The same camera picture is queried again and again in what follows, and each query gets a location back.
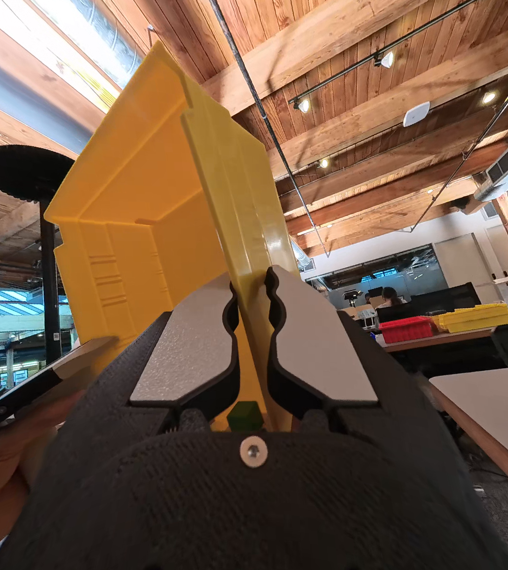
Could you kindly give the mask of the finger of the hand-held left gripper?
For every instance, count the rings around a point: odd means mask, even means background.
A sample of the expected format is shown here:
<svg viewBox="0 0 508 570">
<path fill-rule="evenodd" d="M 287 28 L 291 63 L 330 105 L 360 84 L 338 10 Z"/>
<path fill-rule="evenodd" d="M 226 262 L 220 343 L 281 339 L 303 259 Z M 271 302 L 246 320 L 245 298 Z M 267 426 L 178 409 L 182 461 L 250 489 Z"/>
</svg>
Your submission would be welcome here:
<svg viewBox="0 0 508 570">
<path fill-rule="evenodd" d="M 95 361 L 115 346 L 116 336 L 94 338 L 82 344 L 51 365 L 59 383 L 51 389 L 51 401 L 68 397 L 87 387 L 96 379 Z"/>
</svg>

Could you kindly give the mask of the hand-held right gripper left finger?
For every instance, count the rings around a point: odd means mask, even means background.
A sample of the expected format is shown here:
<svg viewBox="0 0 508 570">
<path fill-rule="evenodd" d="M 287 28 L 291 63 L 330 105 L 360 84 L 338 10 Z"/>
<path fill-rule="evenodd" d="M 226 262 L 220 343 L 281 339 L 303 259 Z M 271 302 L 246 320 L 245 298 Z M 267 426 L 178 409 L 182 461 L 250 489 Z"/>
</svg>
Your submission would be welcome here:
<svg viewBox="0 0 508 570">
<path fill-rule="evenodd" d="M 169 313 L 129 403 L 214 419 L 240 391 L 237 294 L 223 273 Z"/>
</svg>

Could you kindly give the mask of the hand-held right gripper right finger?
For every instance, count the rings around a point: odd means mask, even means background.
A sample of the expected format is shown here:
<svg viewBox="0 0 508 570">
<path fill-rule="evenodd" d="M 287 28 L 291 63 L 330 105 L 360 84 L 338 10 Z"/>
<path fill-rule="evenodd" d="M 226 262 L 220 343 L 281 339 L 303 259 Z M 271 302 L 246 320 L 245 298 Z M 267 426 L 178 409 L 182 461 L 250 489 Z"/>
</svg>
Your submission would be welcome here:
<svg viewBox="0 0 508 570">
<path fill-rule="evenodd" d="M 379 398 L 334 306 L 279 265 L 265 286 L 273 326 L 267 371 L 272 399 L 296 419 L 374 408 Z"/>
</svg>

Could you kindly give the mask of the green wooden cube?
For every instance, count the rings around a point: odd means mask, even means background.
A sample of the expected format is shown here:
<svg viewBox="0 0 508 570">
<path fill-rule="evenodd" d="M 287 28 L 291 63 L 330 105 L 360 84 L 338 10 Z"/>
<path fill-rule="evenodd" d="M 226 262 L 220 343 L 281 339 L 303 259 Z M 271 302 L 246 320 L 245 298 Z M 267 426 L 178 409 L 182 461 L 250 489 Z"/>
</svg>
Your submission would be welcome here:
<svg viewBox="0 0 508 570">
<path fill-rule="evenodd" d="M 227 414 L 229 430 L 233 433 L 261 431 L 264 416 L 257 401 L 238 401 Z"/>
</svg>

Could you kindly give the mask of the yellow plastic box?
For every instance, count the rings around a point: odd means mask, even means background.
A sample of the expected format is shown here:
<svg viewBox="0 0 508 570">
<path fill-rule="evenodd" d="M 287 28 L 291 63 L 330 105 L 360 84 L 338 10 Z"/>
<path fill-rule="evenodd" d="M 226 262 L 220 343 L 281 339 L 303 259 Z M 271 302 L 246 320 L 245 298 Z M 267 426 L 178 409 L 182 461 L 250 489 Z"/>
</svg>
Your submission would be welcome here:
<svg viewBox="0 0 508 570">
<path fill-rule="evenodd" d="M 273 327 L 265 276 L 300 279 L 264 145 L 157 40 L 45 212 L 81 343 L 116 337 L 98 376 L 162 313 L 228 272 L 238 295 L 238 400 L 268 431 L 292 415 L 267 389 Z"/>
</svg>

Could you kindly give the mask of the red plastic bin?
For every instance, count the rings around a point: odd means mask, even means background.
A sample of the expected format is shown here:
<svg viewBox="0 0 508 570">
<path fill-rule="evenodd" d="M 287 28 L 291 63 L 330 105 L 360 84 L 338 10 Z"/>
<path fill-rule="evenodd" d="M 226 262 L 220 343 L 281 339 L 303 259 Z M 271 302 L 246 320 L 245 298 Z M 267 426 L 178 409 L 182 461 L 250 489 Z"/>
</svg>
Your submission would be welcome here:
<svg viewBox="0 0 508 570">
<path fill-rule="evenodd" d="M 431 317 L 414 316 L 379 324 L 380 333 L 386 344 L 430 338 L 437 332 Z"/>
</svg>

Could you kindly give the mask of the long wooden desk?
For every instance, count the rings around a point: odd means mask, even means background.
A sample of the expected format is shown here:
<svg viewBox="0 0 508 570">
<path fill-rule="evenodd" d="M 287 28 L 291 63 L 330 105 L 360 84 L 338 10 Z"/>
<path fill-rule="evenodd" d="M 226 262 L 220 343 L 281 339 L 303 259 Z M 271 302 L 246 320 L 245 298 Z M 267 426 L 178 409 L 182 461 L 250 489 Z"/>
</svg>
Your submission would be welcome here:
<svg viewBox="0 0 508 570">
<path fill-rule="evenodd" d="M 407 370 L 424 371 L 440 366 L 444 368 L 479 365 L 491 368 L 504 367 L 492 340 L 493 327 L 457 333 L 436 333 L 425 338 L 387 343 L 382 334 L 376 342 Z"/>
</svg>

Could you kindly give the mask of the stack of yellow bins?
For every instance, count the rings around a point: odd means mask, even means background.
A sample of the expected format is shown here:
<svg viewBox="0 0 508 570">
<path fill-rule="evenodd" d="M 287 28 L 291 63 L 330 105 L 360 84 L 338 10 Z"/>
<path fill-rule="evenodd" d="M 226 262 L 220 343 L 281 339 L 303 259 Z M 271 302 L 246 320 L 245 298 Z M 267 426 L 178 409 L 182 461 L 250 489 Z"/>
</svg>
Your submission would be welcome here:
<svg viewBox="0 0 508 570">
<path fill-rule="evenodd" d="M 508 306 L 505 303 L 480 304 L 435 315 L 431 319 L 437 330 L 444 333 L 492 328 L 508 324 Z"/>
</svg>

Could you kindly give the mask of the white table with wood edge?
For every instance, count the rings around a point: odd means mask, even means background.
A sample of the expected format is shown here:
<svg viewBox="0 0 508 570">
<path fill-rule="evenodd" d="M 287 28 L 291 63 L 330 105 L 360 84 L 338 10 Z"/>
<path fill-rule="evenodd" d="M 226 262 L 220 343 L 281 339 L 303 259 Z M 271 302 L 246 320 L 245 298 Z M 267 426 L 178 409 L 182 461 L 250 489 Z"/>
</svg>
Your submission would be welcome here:
<svg viewBox="0 0 508 570">
<path fill-rule="evenodd" d="M 440 406 L 508 476 L 508 368 L 429 382 Z"/>
</svg>

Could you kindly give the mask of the black floor lamp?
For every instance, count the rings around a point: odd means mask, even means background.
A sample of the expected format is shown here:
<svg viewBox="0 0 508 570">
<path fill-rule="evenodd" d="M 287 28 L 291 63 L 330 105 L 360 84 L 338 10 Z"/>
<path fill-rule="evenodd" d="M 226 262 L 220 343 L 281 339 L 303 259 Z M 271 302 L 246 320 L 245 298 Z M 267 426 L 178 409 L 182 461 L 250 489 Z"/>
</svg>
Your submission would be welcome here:
<svg viewBox="0 0 508 570">
<path fill-rule="evenodd" d="M 0 146 L 0 191 L 26 202 L 39 203 L 41 266 L 44 295 L 46 364 L 62 357 L 56 247 L 56 227 L 45 220 L 46 209 L 74 160 L 35 146 Z"/>
</svg>

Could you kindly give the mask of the black ceiling pipe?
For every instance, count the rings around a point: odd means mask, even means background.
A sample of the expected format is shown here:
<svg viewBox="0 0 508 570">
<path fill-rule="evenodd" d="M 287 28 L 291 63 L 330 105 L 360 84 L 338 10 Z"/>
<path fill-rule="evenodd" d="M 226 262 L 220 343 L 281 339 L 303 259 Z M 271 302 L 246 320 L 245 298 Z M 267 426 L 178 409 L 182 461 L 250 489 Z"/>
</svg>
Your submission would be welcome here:
<svg viewBox="0 0 508 570">
<path fill-rule="evenodd" d="M 270 134 L 270 137 L 272 139 L 272 141 L 274 142 L 274 145 L 276 147 L 276 150 L 279 154 L 279 158 L 281 159 L 281 162 L 283 164 L 283 166 L 286 168 L 286 174 L 287 176 L 290 178 L 290 181 L 293 184 L 294 190 L 297 193 L 297 196 L 300 200 L 300 203 L 302 204 L 303 209 L 305 210 L 306 216 L 308 218 L 308 220 L 310 221 L 311 224 L 311 228 L 313 229 L 315 235 L 318 238 L 319 244 L 321 245 L 321 248 L 323 250 L 323 253 L 326 255 L 327 258 L 329 258 L 330 253 L 326 250 L 325 244 L 321 238 L 321 234 L 319 233 L 319 230 L 314 222 L 313 216 L 310 212 L 310 210 L 308 209 L 308 205 L 304 199 L 304 197 L 301 194 L 301 190 L 300 187 L 298 186 L 296 179 L 293 175 L 293 172 L 290 168 L 290 165 L 285 157 L 285 154 L 281 148 L 281 145 L 279 143 L 279 140 L 277 138 L 276 133 L 274 132 L 272 123 L 270 122 L 270 119 L 267 116 L 266 110 L 264 108 L 264 105 L 262 103 L 262 100 L 260 98 L 260 96 L 258 95 L 257 89 L 254 86 L 254 82 L 252 81 L 250 74 L 247 70 L 247 67 L 245 66 L 245 62 L 243 60 L 243 57 L 237 47 L 236 41 L 230 31 L 230 28 L 225 20 L 225 17 L 222 13 L 221 7 L 218 3 L 218 1 L 209 1 L 209 4 L 211 6 L 211 9 L 215 15 L 216 20 L 218 21 L 222 33 L 228 43 L 228 46 L 230 47 L 230 50 L 235 58 L 236 64 L 241 72 L 241 75 L 243 76 L 243 79 L 246 82 L 246 85 L 248 86 L 248 89 L 250 91 L 250 95 L 252 96 L 254 103 L 256 104 L 256 107 L 258 109 L 258 112 L 265 124 L 265 127 L 267 129 L 267 131 Z"/>
</svg>

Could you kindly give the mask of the white ceiling access point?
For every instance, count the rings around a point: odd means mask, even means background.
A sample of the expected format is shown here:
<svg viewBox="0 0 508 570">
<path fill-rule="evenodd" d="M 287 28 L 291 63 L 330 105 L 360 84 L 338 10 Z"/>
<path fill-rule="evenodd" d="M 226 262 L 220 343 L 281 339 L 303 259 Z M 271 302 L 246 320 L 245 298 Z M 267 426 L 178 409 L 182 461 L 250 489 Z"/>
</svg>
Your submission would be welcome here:
<svg viewBox="0 0 508 570">
<path fill-rule="evenodd" d="M 422 121 L 427 117 L 430 108 L 431 108 L 431 103 L 424 102 L 411 108 L 410 110 L 407 110 L 403 118 L 402 126 L 404 128 L 407 128 Z"/>
</svg>

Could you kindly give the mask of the silver spiral duct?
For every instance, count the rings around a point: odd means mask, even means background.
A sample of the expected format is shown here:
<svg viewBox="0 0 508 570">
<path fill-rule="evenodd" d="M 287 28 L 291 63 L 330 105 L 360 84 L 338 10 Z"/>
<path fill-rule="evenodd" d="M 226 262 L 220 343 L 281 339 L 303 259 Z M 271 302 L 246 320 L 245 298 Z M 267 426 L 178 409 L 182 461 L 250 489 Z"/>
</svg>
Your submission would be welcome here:
<svg viewBox="0 0 508 570">
<path fill-rule="evenodd" d="M 144 59 L 117 18 L 101 1 L 33 1 L 120 88 Z"/>
</svg>

